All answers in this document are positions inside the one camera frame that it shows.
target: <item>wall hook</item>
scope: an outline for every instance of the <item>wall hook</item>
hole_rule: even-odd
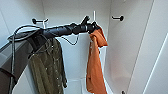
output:
[[[123,20],[124,20],[124,16],[121,16],[120,18],[114,18],[114,17],[112,16],[112,18],[113,18],[113,19],[120,19],[120,21],[123,21]]]
[[[46,19],[46,20],[44,20],[44,21],[37,21],[36,19],[32,19],[32,22],[34,23],[34,24],[36,24],[37,22],[47,22],[48,21],[48,19]]]

